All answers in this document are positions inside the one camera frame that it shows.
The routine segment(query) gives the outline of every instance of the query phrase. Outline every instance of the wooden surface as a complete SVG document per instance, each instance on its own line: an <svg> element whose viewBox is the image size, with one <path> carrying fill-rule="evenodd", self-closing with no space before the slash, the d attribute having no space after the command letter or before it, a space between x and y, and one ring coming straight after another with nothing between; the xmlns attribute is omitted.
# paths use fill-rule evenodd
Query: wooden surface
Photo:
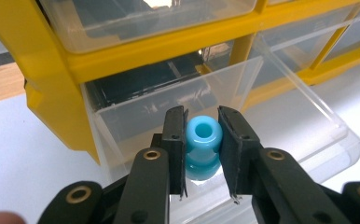
<svg viewBox="0 0 360 224"><path fill-rule="evenodd" d="M23 75L15 63L0 66L0 100L25 93Z"/></svg>

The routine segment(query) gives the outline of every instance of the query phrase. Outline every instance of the blue cylindrical object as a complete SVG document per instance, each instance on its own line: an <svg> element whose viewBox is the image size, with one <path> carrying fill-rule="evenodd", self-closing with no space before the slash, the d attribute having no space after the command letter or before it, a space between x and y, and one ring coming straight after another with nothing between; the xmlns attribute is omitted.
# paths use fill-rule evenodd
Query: blue cylindrical object
<svg viewBox="0 0 360 224"><path fill-rule="evenodd" d="M223 131L220 124L209 116L197 116L186 129L186 174L194 180L206 180L220 167L218 149Z"/></svg>

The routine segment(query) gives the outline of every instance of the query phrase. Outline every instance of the cyan spool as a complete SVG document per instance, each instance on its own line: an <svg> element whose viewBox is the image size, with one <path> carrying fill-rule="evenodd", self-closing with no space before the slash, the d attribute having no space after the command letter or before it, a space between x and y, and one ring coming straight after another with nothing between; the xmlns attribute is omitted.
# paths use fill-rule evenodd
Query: cyan spool
<svg viewBox="0 0 360 224"><path fill-rule="evenodd" d="M223 131L220 124L209 116L197 116L186 129L186 175L193 180L206 180L220 167L218 149Z"/></svg>

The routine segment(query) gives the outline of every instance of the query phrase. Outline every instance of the yellow frame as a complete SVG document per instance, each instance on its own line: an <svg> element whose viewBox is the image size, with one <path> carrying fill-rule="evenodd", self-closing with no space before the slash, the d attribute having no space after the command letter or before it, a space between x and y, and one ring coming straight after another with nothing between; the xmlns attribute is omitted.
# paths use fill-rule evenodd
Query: yellow frame
<svg viewBox="0 0 360 224"><path fill-rule="evenodd" d="M241 49L231 57L231 62L236 63L246 59L258 31L357 3L360 0L297 0L268 6L267 0L257 0L255 10L247 15L74 54L63 48L35 0L0 0L0 39L27 80L29 108L69 148L86 150L99 161L80 84L230 39L235 39L235 46ZM355 58L360 56L357 52L355 56L346 54L319 64L314 70L301 72L300 76L307 81L316 74L332 77L360 63L360 58Z"/></svg>

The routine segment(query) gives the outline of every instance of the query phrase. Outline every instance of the white table surface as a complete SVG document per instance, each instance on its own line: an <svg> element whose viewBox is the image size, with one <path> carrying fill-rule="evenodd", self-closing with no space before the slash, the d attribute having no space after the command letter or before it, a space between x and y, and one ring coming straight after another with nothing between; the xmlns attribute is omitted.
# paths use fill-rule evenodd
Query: white table surface
<svg viewBox="0 0 360 224"><path fill-rule="evenodd" d="M360 136L360 65L312 88ZM0 101L0 210L36 223L58 191L79 180L103 184L104 176L86 152L56 138L26 107L25 95ZM359 180L360 160L324 185L340 191Z"/></svg>

